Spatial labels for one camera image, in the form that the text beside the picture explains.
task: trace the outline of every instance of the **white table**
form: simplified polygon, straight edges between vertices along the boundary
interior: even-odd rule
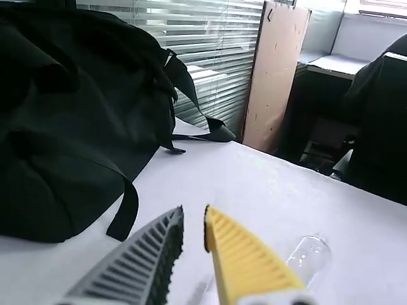
[[[200,130],[177,122],[177,131]],[[322,233],[333,252],[315,290],[322,304],[404,304],[407,208],[237,143],[178,142],[160,149],[135,180],[140,209],[134,230],[184,207],[184,252],[174,266],[169,304],[184,305],[212,274],[203,247],[210,203],[272,247]],[[58,245],[1,237],[0,304],[46,304],[69,290],[118,245],[104,235],[117,204],[84,233]]]
[[[368,63],[341,55],[327,55],[307,63],[307,70],[338,78],[354,79],[355,74]]]

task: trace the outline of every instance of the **white tabletop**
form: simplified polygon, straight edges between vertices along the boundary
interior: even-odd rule
[[[339,78],[354,79],[355,74],[359,72],[368,62],[341,55],[327,55],[307,65],[308,71],[337,76]]]
[[[177,131],[200,130],[177,122]],[[213,273],[203,247],[206,204],[236,218],[271,247],[321,233],[333,253],[315,296],[320,304],[404,304],[407,208],[237,143],[177,142],[160,149],[134,184],[134,230],[184,207],[183,253],[169,304],[184,305]],[[0,304],[46,304],[67,292],[117,241],[104,235],[116,203],[84,233],[58,245],[0,238]]]

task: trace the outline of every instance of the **ribbed rubber pad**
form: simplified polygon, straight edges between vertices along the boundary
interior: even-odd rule
[[[234,305],[247,295],[304,288],[259,238],[212,207],[205,213],[205,248],[212,252],[222,305]]]
[[[131,305],[166,304],[171,269],[182,251],[183,231],[182,207],[161,215],[113,250],[68,295]]]

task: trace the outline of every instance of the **clear plastic bottle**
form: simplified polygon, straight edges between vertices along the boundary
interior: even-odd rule
[[[328,241],[320,234],[302,237],[286,261],[303,283],[310,288],[321,273],[325,272],[332,259]]]

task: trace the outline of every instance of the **wall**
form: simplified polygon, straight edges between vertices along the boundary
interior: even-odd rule
[[[338,32],[345,0],[297,0],[296,6],[312,11],[302,50],[329,54]]]
[[[407,20],[346,13],[332,53],[370,61],[407,33]]]

